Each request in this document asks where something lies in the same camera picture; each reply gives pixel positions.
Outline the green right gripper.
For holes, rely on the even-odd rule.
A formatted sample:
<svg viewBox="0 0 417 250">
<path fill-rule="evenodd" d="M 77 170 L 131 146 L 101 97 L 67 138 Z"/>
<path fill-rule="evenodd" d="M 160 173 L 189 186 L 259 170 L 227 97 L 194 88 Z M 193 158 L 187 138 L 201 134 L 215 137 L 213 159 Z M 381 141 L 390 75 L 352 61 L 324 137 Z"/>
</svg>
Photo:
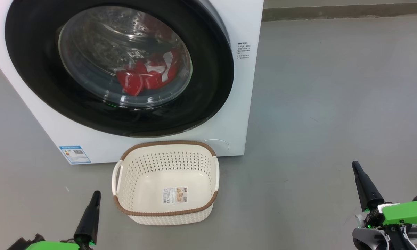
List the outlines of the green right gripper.
<svg viewBox="0 0 417 250">
<path fill-rule="evenodd" d="M 417 225 L 417 201 L 407 203 L 385 203 L 384 198 L 363 171 L 358 161 L 352 162 L 356 188 L 361 210 L 369 210 L 364 219 L 364 228 L 385 227 L 388 225 Z"/>
</svg>

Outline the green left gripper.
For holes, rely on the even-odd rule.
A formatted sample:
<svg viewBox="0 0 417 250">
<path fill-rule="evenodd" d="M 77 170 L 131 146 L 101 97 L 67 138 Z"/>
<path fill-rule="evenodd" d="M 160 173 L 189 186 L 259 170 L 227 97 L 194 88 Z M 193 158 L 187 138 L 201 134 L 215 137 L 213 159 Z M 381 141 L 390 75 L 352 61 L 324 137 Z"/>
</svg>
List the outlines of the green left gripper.
<svg viewBox="0 0 417 250">
<path fill-rule="evenodd" d="M 75 231 L 73 242 L 40 241 L 29 245 L 26 250 L 90 250 L 95 245 L 99 226 L 101 192 L 95 191 Z"/>
</svg>

